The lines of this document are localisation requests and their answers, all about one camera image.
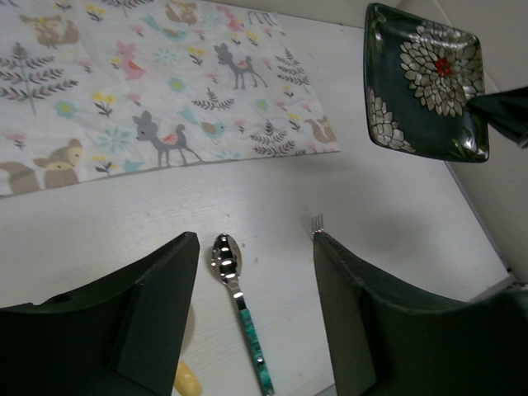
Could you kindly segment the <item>yellow mug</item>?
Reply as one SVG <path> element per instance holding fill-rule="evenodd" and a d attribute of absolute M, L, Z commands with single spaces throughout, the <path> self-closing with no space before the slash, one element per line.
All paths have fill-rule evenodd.
<path fill-rule="evenodd" d="M 196 325 L 196 316 L 192 305 L 189 307 L 185 332 L 182 339 L 180 357 L 173 382 L 173 388 L 182 396 L 202 395 L 202 387 L 194 372 L 183 360 L 186 350 L 191 344 Z"/>

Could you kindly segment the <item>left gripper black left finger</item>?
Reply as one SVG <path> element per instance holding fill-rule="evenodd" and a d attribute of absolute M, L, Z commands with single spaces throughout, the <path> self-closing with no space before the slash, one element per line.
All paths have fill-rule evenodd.
<path fill-rule="evenodd" d="M 3 308 L 2 394 L 171 394 L 199 253 L 185 232 L 42 304 Z"/>

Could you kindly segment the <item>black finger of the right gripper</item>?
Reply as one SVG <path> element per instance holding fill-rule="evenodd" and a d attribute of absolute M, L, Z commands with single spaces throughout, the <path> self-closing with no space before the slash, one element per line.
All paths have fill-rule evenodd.
<path fill-rule="evenodd" d="M 476 96 L 467 106 L 519 148 L 527 148 L 527 87 Z"/>

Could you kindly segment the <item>black floral square plate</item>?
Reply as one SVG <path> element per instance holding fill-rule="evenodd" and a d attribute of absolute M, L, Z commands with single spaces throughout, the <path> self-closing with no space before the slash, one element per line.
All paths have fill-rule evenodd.
<path fill-rule="evenodd" d="M 487 122 L 468 108 L 470 99 L 485 93 L 475 35 L 371 3 L 363 82 L 374 144 L 447 162 L 488 160 Z"/>

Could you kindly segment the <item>floral animal print cloth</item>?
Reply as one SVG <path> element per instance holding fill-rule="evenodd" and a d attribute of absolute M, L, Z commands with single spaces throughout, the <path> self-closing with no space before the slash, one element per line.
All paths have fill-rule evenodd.
<path fill-rule="evenodd" d="M 338 151 L 276 15 L 204 1 L 4 1 L 1 193 Z"/>

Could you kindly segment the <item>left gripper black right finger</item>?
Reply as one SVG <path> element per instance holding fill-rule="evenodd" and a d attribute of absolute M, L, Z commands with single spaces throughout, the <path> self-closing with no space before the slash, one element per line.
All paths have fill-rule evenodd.
<path fill-rule="evenodd" d="M 340 395 L 524 395 L 527 293 L 468 303 L 422 290 L 313 235 Z"/>

